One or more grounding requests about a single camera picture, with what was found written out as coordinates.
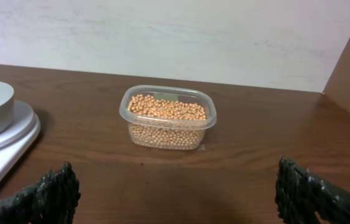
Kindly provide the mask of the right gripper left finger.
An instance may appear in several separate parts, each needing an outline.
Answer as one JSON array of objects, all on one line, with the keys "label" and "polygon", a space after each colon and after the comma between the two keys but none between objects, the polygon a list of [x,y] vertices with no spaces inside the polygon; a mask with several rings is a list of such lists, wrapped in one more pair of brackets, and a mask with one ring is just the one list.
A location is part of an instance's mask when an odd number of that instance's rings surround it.
[{"label": "right gripper left finger", "polygon": [[79,180],[65,162],[60,170],[0,200],[0,224],[72,224],[80,197]]}]

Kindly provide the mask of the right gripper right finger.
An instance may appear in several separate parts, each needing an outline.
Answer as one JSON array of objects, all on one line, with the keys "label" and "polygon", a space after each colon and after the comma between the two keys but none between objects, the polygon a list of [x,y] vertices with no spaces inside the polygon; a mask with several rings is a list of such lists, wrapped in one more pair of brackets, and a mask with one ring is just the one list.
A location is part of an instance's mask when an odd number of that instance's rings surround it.
[{"label": "right gripper right finger", "polygon": [[282,157],[275,203],[284,223],[350,224],[350,193]]}]

